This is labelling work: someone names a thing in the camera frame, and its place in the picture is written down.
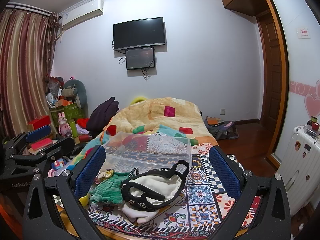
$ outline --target curtain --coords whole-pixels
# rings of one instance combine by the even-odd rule
[[[53,12],[48,20],[48,28],[47,28],[47,41],[45,44],[45,51],[46,51],[46,74],[49,77],[52,64],[53,64],[53,57],[54,57],[54,49],[56,47],[56,39],[59,30],[59,14]]]
[[[10,137],[28,131],[31,120],[50,114],[44,82],[53,55],[46,51],[53,46],[47,45],[48,22],[48,17],[20,10],[0,14],[0,93],[4,130]]]

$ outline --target pink heart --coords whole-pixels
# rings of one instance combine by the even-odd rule
[[[320,98],[313,99],[312,95],[306,94],[304,97],[304,105],[310,118],[320,115]]]
[[[316,83],[316,95],[317,98],[320,98],[320,80],[318,80]]]

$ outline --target small monitor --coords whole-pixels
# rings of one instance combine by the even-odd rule
[[[125,51],[127,70],[155,67],[153,47],[127,49]]]

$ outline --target wooden door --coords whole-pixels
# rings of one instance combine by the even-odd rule
[[[261,113],[261,125],[275,131],[278,120],[281,86],[282,64],[279,40],[273,17],[270,12],[257,17],[264,57],[264,95]]]

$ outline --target white cloth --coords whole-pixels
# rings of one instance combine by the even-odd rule
[[[76,127],[77,127],[77,131],[78,131],[78,134],[79,135],[82,135],[82,134],[89,134],[89,131],[80,127],[79,124],[76,123]]]
[[[160,205],[174,197],[177,193],[180,185],[181,178],[178,175],[173,175],[171,178],[163,178],[156,175],[146,175],[141,176],[136,179],[130,179],[130,182],[135,182],[141,184],[163,196],[165,196],[164,201],[155,200],[147,197],[148,202],[153,205]],[[140,197],[144,192],[136,189],[135,187],[130,188],[130,194],[135,197]]]
[[[124,203],[123,205],[118,205],[118,208],[129,218],[138,218],[138,224],[143,224],[152,220],[159,210],[154,212],[140,211],[134,209],[132,206]]]

